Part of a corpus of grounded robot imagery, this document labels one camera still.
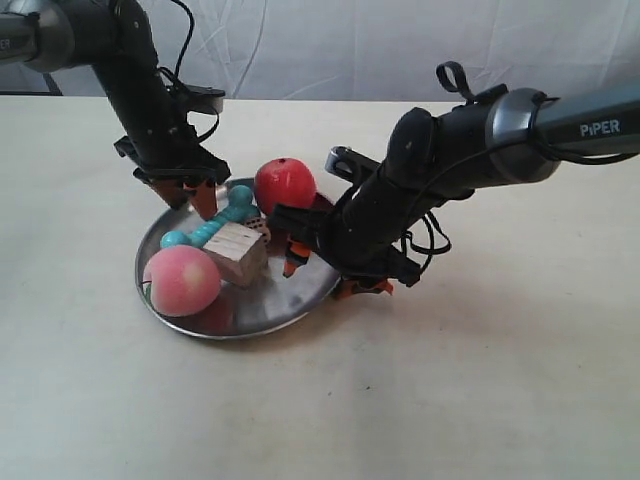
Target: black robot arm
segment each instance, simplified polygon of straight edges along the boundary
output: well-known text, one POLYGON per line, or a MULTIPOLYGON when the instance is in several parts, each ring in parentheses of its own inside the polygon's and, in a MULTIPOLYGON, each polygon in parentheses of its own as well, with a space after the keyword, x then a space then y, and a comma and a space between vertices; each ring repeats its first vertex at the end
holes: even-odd
POLYGON ((115 146, 137 165, 134 176, 172 208, 191 201, 203 218, 215 214, 215 185, 230 171, 187 114, 218 115, 224 92, 184 85, 158 66, 135 0, 13 0, 0 14, 0 63, 18 61, 42 73, 90 65, 126 131, 115 146))
MULTIPOLYGON (((505 85, 473 95, 454 62, 437 74, 465 105, 437 118, 421 108, 406 113, 381 163, 335 147, 326 169, 352 183, 335 208, 278 205, 269 219, 290 232, 293 244, 306 245, 343 274, 339 296, 390 291, 389 279, 418 282, 432 256, 450 248, 434 247, 434 231, 442 232, 431 212, 448 201, 479 188, 543 181, 562 161, 607 164, 640 151, 638 83, 560 100, 533 89, 509 92, 505 85), (420 219, 430 236, 429 247, 415 248, 427 256, 424 265, 407 256, 409 228, 420 219)), ((305 259, 291 255, 290 262, 298 267, 305 259)))

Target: metal plate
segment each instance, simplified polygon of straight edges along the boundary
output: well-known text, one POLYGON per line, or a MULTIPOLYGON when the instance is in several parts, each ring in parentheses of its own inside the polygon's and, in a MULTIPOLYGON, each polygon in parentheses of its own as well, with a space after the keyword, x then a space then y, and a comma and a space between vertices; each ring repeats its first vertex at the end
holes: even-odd
MULTIPOLYGON (((217 191, 218 205, 224 208, 228 190, 234 185, 252 186, 252 179, 228 182, 217 191)), ((329 208, 324 197, 316 197, 316 208, 329 208)), ((160 239, 170 230, 190 232, 202 219, 185 206, 164 213, 146 233, 136 256, 135 281, 140 298, 149 310, 169 327, 193 337, 232 340, 264 335, 291 325, 304 317, 336 286, 339 274, 312 254, 307 265, 289 279, 284 278, 286 234, 271 232, 269 268, 247 289, 223 282, 220 296, 202 312, 188 317, 167 317, 156 312, 142 290, 142 273, 149 259, 160 250, 160 239)))

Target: teal toy bone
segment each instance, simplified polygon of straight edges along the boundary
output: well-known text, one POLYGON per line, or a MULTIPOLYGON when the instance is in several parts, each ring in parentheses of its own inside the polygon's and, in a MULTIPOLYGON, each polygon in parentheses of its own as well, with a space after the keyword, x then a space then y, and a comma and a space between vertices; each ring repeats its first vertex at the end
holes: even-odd
POLYGON ((202 248, 227 222, 244 223, 250 218, 260 216, 260 209, 252 204, 253 192, 245 185, 236 185, 229 190, 229 205, 220 210, 215 217, 203 223, 193 232, 186 234, 180 230, 167 232, 160 240, 161 248, 176 245, 191 245, 202 248))

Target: red toy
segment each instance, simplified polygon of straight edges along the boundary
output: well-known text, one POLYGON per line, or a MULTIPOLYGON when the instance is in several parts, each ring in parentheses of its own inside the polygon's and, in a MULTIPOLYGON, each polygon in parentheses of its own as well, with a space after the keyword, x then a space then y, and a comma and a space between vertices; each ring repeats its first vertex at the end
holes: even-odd
POLYGON ((316 198, 316 182, 300 160, 277 158, 265 163, 256 173, 254 195, 265 215, 273 212, 276 203, 309 208, 316 198))
POLYGON ((153 308, 168 317, 193 315, 220 293, 220 272, 199 248, 163 248, 147 263, 142 276, 145 295, 153 308))

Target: white table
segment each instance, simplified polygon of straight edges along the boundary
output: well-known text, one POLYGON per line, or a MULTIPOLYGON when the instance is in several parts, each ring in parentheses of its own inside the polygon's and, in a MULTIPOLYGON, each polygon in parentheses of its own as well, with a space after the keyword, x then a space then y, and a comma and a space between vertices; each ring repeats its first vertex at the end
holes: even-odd
MULTIPOLYGON (((207 146, 236 176, 302 158, 337 198, 329 148, 381 158, 410 107, 228 102, 207 146)), ((215 344, 138 298, 165 206, 108 103, 0 112, 3 480, 637 478, 639 161, 448 204, 454 249, 417 286, 215 344)))

